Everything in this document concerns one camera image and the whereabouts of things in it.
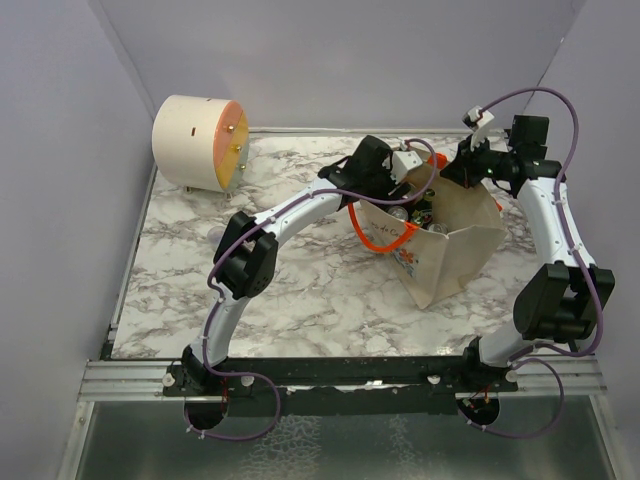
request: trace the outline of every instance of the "marble surface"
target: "marble surface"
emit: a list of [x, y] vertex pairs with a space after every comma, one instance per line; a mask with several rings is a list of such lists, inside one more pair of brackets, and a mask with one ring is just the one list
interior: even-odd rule
[[[426, 138], [450, 159], [461, 139]], [[213, 298], [205, 282], [214, 253], [207, 232], [239, 209], [251, 214], [286, 200], [360, 139], [254, 136], [243, 182], [230, 198], [187, 193], [158, 173], [112, 358], [179, 357]], [[418, 310], [387, 259], [362, 246], [344, 209], [281, 248], [274, 281], [249, 303], [230, 356], [460, 353], [473, 337], [510, 320], [516, 295], [537, 269], [515, 200], [488, 188], [504, 207], [508, 234], [464, 292]]]

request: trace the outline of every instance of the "paper bag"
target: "paper bag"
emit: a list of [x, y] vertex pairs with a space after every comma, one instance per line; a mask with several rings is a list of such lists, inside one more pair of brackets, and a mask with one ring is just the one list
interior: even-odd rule
[[[427, 153], [416, 151], [423, 159], [428, 157]], [[425, 163], [411, 173], [409, 183], [417, 188], [424, 186], [432, 168]], [[433, 222], [447, 225], [449, 233], [419, 229], [387, 254], [418, 308], [464, 290], [506, 236], [496, 202], [482, 184], [465, 189], [440, 178], [438, 173], [431, 188], [436, 192]], [[402, 220], [369, 202], [360, 204], [377, 245], [388, 245], [404, 233]]]

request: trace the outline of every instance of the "gray wall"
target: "gray wall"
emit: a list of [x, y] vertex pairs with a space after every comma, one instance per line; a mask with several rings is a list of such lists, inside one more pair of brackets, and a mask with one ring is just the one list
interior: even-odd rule
[[[598, 358], [638, 474], [639, 18], [637, 0], [589, 0], [542, 81], [569, 96], [580, 118], [581, 139], [568, 172], [569, 201], [590, 253], [616, 275]], [[551, 116], [548, 158], [563, 160], [572, 131], [563, 105], [536, 94], [527, 112]]]
[[99, 1], [156, 106], [216, 96], [253, 126], [414, 128], [463, 128], [536, 85], [584, 2]]
[[84, 0], [4, 2], [0, 477], [56, 474], [106, 334], [148, 174], [151, 118]]

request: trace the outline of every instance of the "cylindrical container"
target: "cylindrical container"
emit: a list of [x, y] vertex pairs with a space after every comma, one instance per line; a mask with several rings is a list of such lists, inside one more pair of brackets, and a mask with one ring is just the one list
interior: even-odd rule
[[389, 210], [387, 210], [387, 213], [398, 220], [402, 220], [403, 222], [409, 220], [409, 213], [407, 213], [404, 208], [397, 205], [390, 207]]
[[228, 192], [246, 168], [247, 117], [233, 100], [172, 95], [156, 115], [151, 146], [171, 183]]

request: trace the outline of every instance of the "purple cable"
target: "purple cable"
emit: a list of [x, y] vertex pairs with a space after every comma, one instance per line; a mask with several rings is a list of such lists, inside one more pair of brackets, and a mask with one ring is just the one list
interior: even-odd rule
[[580, 271], [582, 272], [582, 275], [584, 275], [584, 280], [585, 280], [585, 283], [587, 284], [587, 289], [589, 290], [589, 293], [591, 294], [591, 298], [593, 299], [593, 304], [596, 310], [596, 334], [593, 338], [593, 342], [591, 343], [591, 345], [589, 345], [586, 349], [580, 352], [570, 352], [560, 347], [556, 347], [555, 345], [541, 342], [541, 343], [536, 343], [529, 347], [523, 348], [522, 350], [516, 352], [511, 356], [510, 360], [511, 361], [517, 360], [518, 358], [521, 358], [523, 355], [530, 353], [534, 348], [547, 348], [549, 350], [553, 350], [554, 352], [560, 353], [567, 357], [573, 357], [573, 358], [585, 357], [587, 355], [591, 355], [592, 353], [594, 353], [598, 348], [598, 345], [600, 345], [600, 341], [602, 340], [602, 334], [603, 334], [604, 318], [603, 318], [603, 312], [602, 312], [602, 304], [600, 303], [600, 297], [598, 296], [598, 291], [596, 289], [596, 286], [593, 283], [593, 280], [591, 279], [591, 275], [589, 274], [589, 269], [585, 264], [582, 256], [580, 255], [580, 251], [575, 249], [576, 243], [573, 239], [573, 236], [571, 235], [571, 229], [569, 228], [567, 215], [564, 212], [562, 198], [560, 197], [560, 185], [562, 184], [562, 178], [564, 177], [567, 169], [569, 168], [569, 165], [571, 164], [571, 160], [573, 160], [573, 155], [576, 152], [576, 147], [578, 145], [578, 136], [580, 134], [580, 125], [578, 124], [578, 114], [576, 112], [576, 109], [573, 106], [573, 104], [569, 101], [569, 99], [565, 97], [563, 94], [561, 94], [560, 92], [558, 92], [557, 90], [554, 90], [552, 88], [547, 88], [547, 87], [529, 87], [529, 88], [522, 88], [520, 90], [516, 90], [507, 95], [504, 95], [494, 100], [493, 102], [489, 103], [488, 105], [484, 106], [481, 109], [481, 111], [484, 112], [485, 110], [488, 110], [489, 108], [511, 97], [515, 97], [516, 95], [520, 95], [522, 93], [530, 93], [530, 92], [549, 93], [559, 98], [569, 109], [569, 113], [571, 114], [571, 119], [573, 121], [573, 138], [571, 139], [571, 148], [569, 149], [567, 159], [562, 164], [560, 173], [558, 173], [558, 176], [556, 177], [556, 181], [553, 188], [553, 196], [554, 196], [554, 200], [556, 201], [556, 208], [558, 210], [558, 215], [560, 217], [560, 225], [562, 226], [562, 231], [564, 232], [564, 235], [567, 238], [567, 243], [569, 244], [569, 251], [572, 253], [573, 257], [576, 259], [576, 263], [580, 267]]
[[554, 377], [556, 377], [556, 382], [558, 382], [558, 388], [560, 390], [560, 404], [558, 406], [558, 410], [556, 410], [555, 415], [553, 416], [553, 418], [551, 419], [551, 421], [544, 427], [542, 427], [539, 430], [536, 430], [535, 432], [531, 432], [531, 433], [509, 433], [509, 432], [503, 432], [501, 430], [495, 430], [491, 427], [487, 427], [485, 425], [479, 425], [477, 423], [475, 423], [474, 421], [472, 421], [471, 419], [469, 419], [469, 417], [467, 417], [464, 412], [460, 409], [458, 409], [458, 412], [460, 413], [460, 415], [462, 415], [466, 420], [467, 420], [467, 424], [470, 425], [471, 427], [477, 429], [477, 430], [481, 430], [485, 433], [490, 433], [491, 435], [496, 435], [498, 437], [502, 437], [502, 438], [509, 438], [512, 440], [529, 440], [531, 438], [536, 438], [539, 437], [541, 435], [544, 435], [545, 433], [550, 432], [551, 430], [553, 430], [557, 425], [558, 422], [560, 421], [560, 418], [562, 417], [562, 412], [564, 411], [564, 387], [562, 385], [562, 380], [560, 380], [560, 375], [558, 375], [558, 372], [556, 372], [556, 370], [549, 365], [547, 362], [545, 362], [544, 360], [541, 360], [539, 358], [527, 358], [526, 360], [523, 360], [521, 362], [519, 362], [517, 365], [512, 367], [512, 370], [518, 370], [520, 367], [522, 367], [523, 365], [526, 365], [527, 363], [541, 363], [542, 365], [544, 365], [545, 367], [547, 367], [551, 373], [553, 374]]
[[233, 251], [236, 248], [238, 248], [240, 245], [242, 245], [244, 242], [246, 242], [253, 234], [258, 232], [260, 229], [264, 228], [265, 226], [269, 225], [270, 223], [273, 223], [278, 217], [284, 215], [286, 212], [288, 212], [289, 210], [291, 210], [295, 206], [297, 206], [300, 203], [304, 202], [308, 198], [314, 197], [316, 195], [338, 193], [338, 194], [341, 194], [341, 195], [347, 195], [347, 196], [350, 196], [350, 197], [358, 198], [360, 200], [366, 200], [366, 201], [368, 201], [370, 203], [378, 204], [378, 205], [402, 205], [402, 204], [405, 204], [405, 203], [408, 203], [408, 202], [412, 202], [414, 200], [418, 200], [419, 198], [422, 197], [422, 195], [424, 195], [424, 193], [431, 186], [431, 183], [433, 183], [433, 180], [436, 177], [436, 173], [437, 173], [437, 170], [438, 170], [436, 168], [437, 155], [436, 155], [436, 151], [434, 150], [434, 148], [428, 142], [426, 142], [425, 140], [422, 140], [421, 138], [410, 138], [408, 140], [405, 140], [405, 144], [409, 145], [411, 143], [420, 143], [420, 144], [424, 145], [425, 147], [427, 147], [427, 149], [431, 153], [431, 156], [433, 158], [433, 163], [434, 163], [433, 169], [431, 170], [431, 176], [429, 177], [429, 180], [427, 180], [427, 183], [424, 185], [424, 187], [422, 187], [422, 189], [420, 189], [418, 192], [416, 192], [413, 196], [408, 197], [408, 198], [404, 198], [404, 199], [400, 199], [400, 200], [380, 200], [380, 199], [377, 199], [377, 198], [367, 197], [365, 195], [360, 195], [358, 193], [349, 192], [348, 190], [341, 190], [341, 189], [338, 189], [338, 188], [323, 188], [323, 189], [320, 189], [320, 190], [316, 190], [314, 192], [311, 192], [311, 193], [303, 195], [303, 196], [301, 196], [299, 198], [296, 198], [291, 203], [289, 203], [289, 204], [285, 205], [284, 207], [282, 207], [282, 209], [280, 209], [279, 211], [275, 212], [268, 219], [266, 219], [265, 221], [257, 224], [255, 227], [251, 228], [245, 234], [241, 235], [240, 238], [238, 238], [238, 240], [236, 240], [233, 244], [231, 244], [231, 246], [227, 250], [225, 250], [222, 253], [222, 255], [220, 255], [220, 258], [218, 259], [216, 264], [213, 266], [213, 268], [211, 269], [211, 272], [209, 273], [209, 275], [207, 277], [207, 286], [209, 288], [217, 291], [218, 294], [220, 295], [220, 297], [218, 298], [218, 300], [216, 301], [215, 305], [213, 306], [213, 308], [209, 312], [209, 315], [207, 316], [207, 319], [206, 319], [205, 324], [204, 324], [203, 340], [202, 340], [203, 364], [204, 364], [205, 368], [207, 369], [207, 371], [209, 371], [210, 373], [212, 373], [214, 375], [217, 375], [219, 377], [227, 377], [227, 378], [229, 378], [229, 377], [250, 376], [250, 377], [259, 378], [259, 379], [265, 381], [269, 385], [269, 387], [271, 387], [271, 389], [273, 390], [273, 393], [275, 394], [275, 397], [276, 397], [276, 411], [275, 411], [273, 419], [271, 420], [269, 425], [267, 425], [267, 427], [265, 427], [261, 431], [259, 431], [257, 433], [254, 433], [252, 435], [232, 437], [232, 436], [229, 436], [229, 435], [221, 435], [221, 434], [218, 434], [218, 433], [212, 433], [212, 432], [209, 432], [209, 431], [206, 431], [206, 430], [198, 430], [197, 428], [195, 428], [191, 424], [191, 421], [189, 419], [189, 412], [185, 408], [185, 410], [184, 410], [184, 418], [185, 418], [185, 422], [187, 422], [187, 425], [189, 426], [189, 430], [190, 431], [198, 433], [203, 437], [215, 438], [217, 440], [226, 440], [226, 441], [230, 441], [230, 442], [244, 442], [244, 441], [248, 441], [248, 440], [255, 440], [257, 438], [260, 438], [260, 437], [266, 435], [267, 433], [269, 433], [277, 425], [278, 420], [280, 419], [280, 410], [281, 410], [280, 394], [278, 393], [278, 388], [276, 387], [276, 385], [273, 383], [273, 381], [270, 378], [268, 378], [265, 375], [262, 375], [260, 373], [254, 373], [254, 372], [221, 372], [219, 370], [215, 370], [211, 366], [211, 364], [209, 363], [209, 358], [208, 358], [208, 355], [207, 355], [207, 345], [208, 345], [209, 330], [211, 329], [211, 325], [213, 324], [213, 318], [215, 317], [215, 314], [218, 311], [218, 308], [220, 308], [220, 304], [224, 300], [224, 292], [217, 285], [215, 285], [213, 283], [213, 280], [214, 280], [216, 274], [220, 270], [220, 267], [229, 258], [229, 256], [233, 253]]

